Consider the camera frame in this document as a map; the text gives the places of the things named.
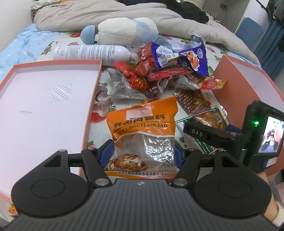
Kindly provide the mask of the right hand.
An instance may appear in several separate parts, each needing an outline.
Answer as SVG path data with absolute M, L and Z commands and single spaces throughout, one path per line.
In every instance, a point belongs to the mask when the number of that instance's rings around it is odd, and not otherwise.
M 263 171 L 258 173 L 258 176 L 262 178 L 272 191 L 272 197 L 270 203 L 264 213 L 266 219 L 268 219 L 276 227 L 280 227 L 283 224 L 283 204 L 280 199 L 280 194 L 273 181 L 269 181 L 266 173 Z

